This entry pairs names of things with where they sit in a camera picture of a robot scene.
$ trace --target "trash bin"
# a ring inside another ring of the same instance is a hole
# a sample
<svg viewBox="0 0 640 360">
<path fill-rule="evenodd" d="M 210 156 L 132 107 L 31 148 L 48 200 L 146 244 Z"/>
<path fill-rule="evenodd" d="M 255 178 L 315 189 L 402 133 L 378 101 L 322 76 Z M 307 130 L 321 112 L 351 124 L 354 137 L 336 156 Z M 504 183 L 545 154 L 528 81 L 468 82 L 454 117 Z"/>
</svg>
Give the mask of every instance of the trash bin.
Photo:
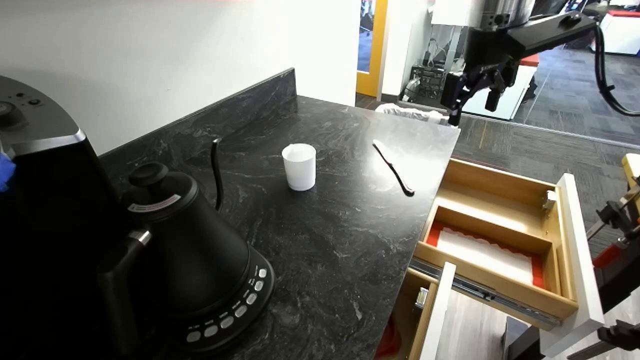
<svg viewBox="0 0 640 360">
<path fill-rule="evenodd" d="M 418 109 L 406 109 L 401 108 L 396 104 L 382 104 L 376 108 L 378 113 L 385 113 L 391 115 L 398 115 L 402 117 L 408 117 L 411 119 L 417 119 L 420 121 L 430 122 L 432 124 L 447 125 L 449 116 L 443 115 L 435 110 L 422 111 Z"/>
</svg>

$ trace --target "drawer slide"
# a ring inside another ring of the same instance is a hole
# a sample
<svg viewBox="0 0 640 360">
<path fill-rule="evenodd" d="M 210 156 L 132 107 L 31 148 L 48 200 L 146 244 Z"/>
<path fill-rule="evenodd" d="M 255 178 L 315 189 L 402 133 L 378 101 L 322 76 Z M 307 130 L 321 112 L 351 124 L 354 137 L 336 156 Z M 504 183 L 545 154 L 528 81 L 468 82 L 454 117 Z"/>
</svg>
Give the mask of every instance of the drawer slide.
<svg viewBox="0 0 640 360">
<path fill-rule="evenodd" d="M 435 279 L 439 279 L 442 274 L 442 269 L 440 267 L 416 258 L 411 259 L 409 267 Z M 540 311 L 539 309 L 532 308 L 531 306 L 525 305 L 510 297 L 497 293 L 493 289 L 489 289 L 486 286 L 480 285 L 477 282 L 471 281 L 458 274 L 454 276 L 452 287 L 460 293 L 485 302 L 498 303 L 513 311 L 516 311 L 517 313 L 523 314 L 524 316 L 536 319 L 537 321 L 547 323 L 552 326 L 558 326 L 561 324 L 560 319 L 553 315 L 545 313 L 544 311 Z"/>
</svg>

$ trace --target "yellow door frame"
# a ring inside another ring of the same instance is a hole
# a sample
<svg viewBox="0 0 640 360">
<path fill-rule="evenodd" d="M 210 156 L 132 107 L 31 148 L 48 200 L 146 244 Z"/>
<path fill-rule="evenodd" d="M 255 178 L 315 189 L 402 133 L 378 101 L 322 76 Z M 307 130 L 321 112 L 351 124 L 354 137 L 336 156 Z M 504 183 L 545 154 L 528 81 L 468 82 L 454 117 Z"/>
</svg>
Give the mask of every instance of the yellow door frame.
<svg viewBox="0 0 640 360">
<path fill-rule="evenodd" d="M 387 0 L 376 0 L 376 12 L 373 17 L 373 39 L 371 40 L 371 60 L 369 72 L 358 71 L 356 92 L 369 96 L 378 96 L 380 65 L 382 62 L 382 45 L 385 38 L 387 22 Z"/>
</svg>

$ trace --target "kettle lid knob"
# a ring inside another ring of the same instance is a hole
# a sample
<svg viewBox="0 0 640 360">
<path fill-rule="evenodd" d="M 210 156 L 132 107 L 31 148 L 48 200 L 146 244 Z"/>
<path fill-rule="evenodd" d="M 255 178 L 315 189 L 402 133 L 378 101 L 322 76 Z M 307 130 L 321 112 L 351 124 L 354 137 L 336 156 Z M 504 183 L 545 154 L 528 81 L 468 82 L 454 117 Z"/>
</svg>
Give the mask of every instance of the kettle lid knob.
<svg viewBox="0 0 640 360">
<path fill-rule="evenodd" d="M 162 181 L 168 172 L 169 169 L 162 163 L 147 163 L 133 170 L 129 182 L 133 186 L 150 186 Z"/>
</svg>

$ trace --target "plastic cup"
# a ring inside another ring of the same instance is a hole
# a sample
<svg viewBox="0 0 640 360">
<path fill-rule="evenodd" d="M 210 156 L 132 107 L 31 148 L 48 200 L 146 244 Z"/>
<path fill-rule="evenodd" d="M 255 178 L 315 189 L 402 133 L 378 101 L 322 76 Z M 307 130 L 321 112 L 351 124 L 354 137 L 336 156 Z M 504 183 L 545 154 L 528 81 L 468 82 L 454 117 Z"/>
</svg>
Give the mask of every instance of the plastic cup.
<svg viewBox="0 0 640 360">
<path fill-rule="evenodd" d="M 316 149 L 307 143 L 292 143 L 282 150 L 289 188 L 303 192 L 316 184 Z"/>
</svg>

